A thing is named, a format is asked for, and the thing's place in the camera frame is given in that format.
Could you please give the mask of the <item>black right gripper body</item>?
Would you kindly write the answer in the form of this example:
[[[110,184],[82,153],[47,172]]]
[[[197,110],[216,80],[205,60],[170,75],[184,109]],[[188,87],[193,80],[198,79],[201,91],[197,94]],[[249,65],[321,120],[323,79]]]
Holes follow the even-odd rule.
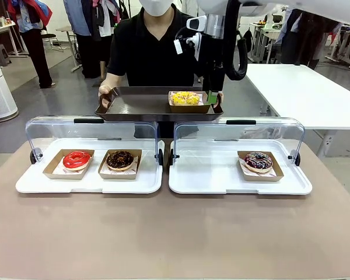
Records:
[[[221,92],[225,79],[222,61],[218,58],[207,58],[203,77],[202,89],[205,93],[211,95]]]

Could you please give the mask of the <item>person's right hand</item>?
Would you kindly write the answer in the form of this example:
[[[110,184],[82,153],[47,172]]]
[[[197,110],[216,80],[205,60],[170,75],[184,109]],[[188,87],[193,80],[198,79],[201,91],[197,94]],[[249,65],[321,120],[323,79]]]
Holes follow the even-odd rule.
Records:
[[[112,103],[114,99],[114,91],[110,86],[107,85],[101,85],[99,87],[99,104],[103,106],[105,109],[110,107],[110,104]]]

